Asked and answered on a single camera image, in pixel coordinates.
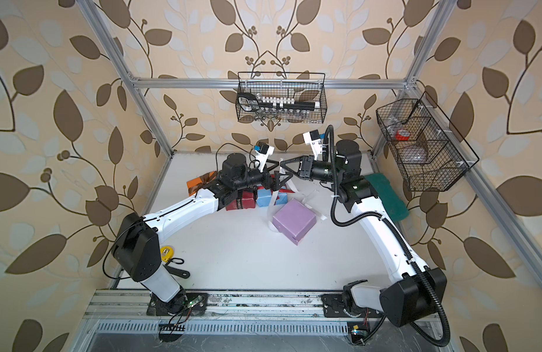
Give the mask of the purple gift box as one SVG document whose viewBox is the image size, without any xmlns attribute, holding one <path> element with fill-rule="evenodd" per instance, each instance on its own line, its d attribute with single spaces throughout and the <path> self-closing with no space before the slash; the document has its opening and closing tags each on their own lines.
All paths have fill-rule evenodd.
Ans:
<svg viewBox="0 0 542 352">
<path fill-rule="evenodd" d="M 316 214 L 296 199 L 288 201 L 272 217 L 272 224 L 278 232 L 295 245 L 304 239 L 316 223 Z"/>
</svg>

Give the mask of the white satin ribbon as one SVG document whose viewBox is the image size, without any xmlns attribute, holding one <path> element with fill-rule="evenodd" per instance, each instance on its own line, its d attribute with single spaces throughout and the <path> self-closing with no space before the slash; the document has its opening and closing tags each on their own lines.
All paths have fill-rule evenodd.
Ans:
<svg viewBox="0 0 542 352">
<path fill-rule="evenodd" d="M 319 195 L 319 190 L 321 189 L 320 187 L 316 188 L 316 185 L 313 185 L 313 188 L 311 190 L 304 191 L 304 190 L 298 189 L 296 186 L 296 183 L 294 183 L 293 180 L 288 180 L 286 182 L 286 185 L 287 185 L 287 189 L 291 189 L 292 191 L 294 191 L 294 199 L 298 200 L 306 208 L 313 211 L 316 214 L 317 219 L 321 221 L 328 220 L 328 217 L 324 213 L 320 212 L 316 207 L 313 207 L 310 204 L 310 201 Z M 276 205 L 276 200 L 278 199 L 279 193 L 280 193 L 279 191 L 272 192 L 272 197 L 270 199 L 269 206 L 267 207 L 267 210 L 266 210 L 266 220 L 267 220 L 268 227 L 274 233 L 280 232 L 278 228 L 275 227 L 275 225 L 272 223 L 273 216 L 282 208 L 282 205 Z"/>
</svg>

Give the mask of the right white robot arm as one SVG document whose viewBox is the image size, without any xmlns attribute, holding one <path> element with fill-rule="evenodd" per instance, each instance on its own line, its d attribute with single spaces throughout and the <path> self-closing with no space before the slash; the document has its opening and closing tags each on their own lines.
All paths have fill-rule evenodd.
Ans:
<svg viewBox="0 0 542 352">
<path fill-rule="evenodd" d="M 328 151 L 322 160 L 302 155 L 282 161 L 281 167 L 301 180 L 329 183 L 334 193 L 330 209 L 333 224 L 359 224 L 385 265 L 386 284 L 357 280 L 344 286 L 342 297 L 347 313 L 360 315 L 374 309 L 394 326 L 410 325 L 426 339 L 430 335 L 417 321 L 436 314 L 442 331 L 449 334 L 450 324 L 442 306 L 446 276 L 440 268 L 430 268 L 397 229 L 378 191 L 362 174 L 362 154 L 357 143 L 341 140 Z"/>
</svg>

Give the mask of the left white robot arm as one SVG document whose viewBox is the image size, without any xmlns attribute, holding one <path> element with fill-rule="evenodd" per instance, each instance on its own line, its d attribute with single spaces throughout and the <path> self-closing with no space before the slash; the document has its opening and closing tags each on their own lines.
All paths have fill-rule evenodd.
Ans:
<svg viewBox="0 0 542 352">
<path fill-rule="evenodd" d="M 222 163 L 222 170 L 188 198 L 145 216 L 129 214 L 118 231 L 112 256 L 131 280 L 151 292 L 156 303 L 172 314 L 183 311 L 187 294 L 162 263 L 162 245 L 194 221 L 224 209 L 240 192 L 256 191 L 258 186 L 277 191 L 293 177 L 292 172 L 276 172 L 278 162 L 271 161 L 271 168 L 267 164 L 256 161 L 251 167 L 245 155 L 233 153 Z"/>
</svg>

